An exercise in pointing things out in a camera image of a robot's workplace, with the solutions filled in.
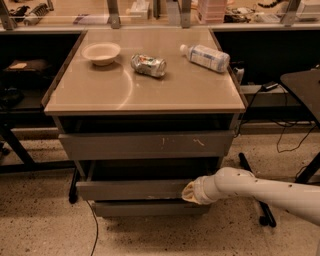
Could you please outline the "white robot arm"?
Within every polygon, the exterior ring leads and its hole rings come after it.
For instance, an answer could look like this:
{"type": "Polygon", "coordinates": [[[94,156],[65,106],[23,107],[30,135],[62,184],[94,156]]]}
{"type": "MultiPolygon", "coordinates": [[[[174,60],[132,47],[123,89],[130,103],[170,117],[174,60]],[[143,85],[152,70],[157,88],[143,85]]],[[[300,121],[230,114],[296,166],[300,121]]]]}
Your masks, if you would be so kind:
{"type": "Polygon", "coordinates": [[[182,199],[209,205],[233,196],[252,197],[320,225],[320,187],[260,179],[238,168],[223,167],[214,175],[200,176],[182,190],[182,199]]]}

